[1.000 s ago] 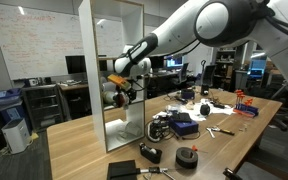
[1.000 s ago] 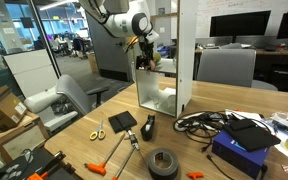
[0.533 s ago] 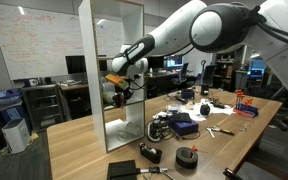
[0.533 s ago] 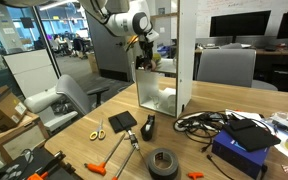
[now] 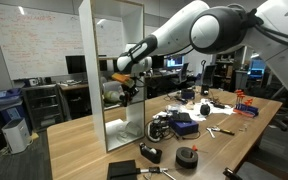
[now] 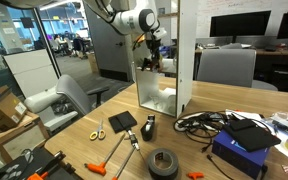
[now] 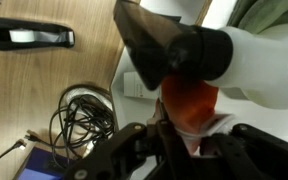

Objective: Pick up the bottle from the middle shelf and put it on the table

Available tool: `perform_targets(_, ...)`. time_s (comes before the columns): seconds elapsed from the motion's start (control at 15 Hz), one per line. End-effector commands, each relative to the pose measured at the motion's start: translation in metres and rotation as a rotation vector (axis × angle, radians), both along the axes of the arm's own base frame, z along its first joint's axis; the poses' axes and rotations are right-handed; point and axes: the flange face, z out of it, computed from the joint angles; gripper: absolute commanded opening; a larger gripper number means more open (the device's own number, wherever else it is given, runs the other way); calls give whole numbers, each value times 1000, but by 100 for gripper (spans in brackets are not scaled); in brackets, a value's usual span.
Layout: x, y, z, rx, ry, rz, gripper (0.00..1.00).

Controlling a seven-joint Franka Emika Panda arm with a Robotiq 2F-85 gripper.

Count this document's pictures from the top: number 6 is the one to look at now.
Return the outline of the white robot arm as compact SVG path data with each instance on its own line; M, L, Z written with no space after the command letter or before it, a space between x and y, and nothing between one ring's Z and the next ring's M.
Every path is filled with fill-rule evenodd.
M128 35L139 33L144 36L149 57L144 57L140 64L141 70L159 71L162 67L159 48L161 39L167 31L160 25L155 0L135 0L131 10L116 10L112 0L83 0L87 6L117 33Z

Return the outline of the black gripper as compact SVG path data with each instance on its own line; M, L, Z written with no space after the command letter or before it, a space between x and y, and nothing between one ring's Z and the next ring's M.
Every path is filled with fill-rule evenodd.
M143 60L141 70L144 71L146 68L149 68L151 71L158 71L161 68L161 55L159 51L161 40L158 39L152 32L150 32L148 34L148 39L146 40L146 45L150 50L151 56Z

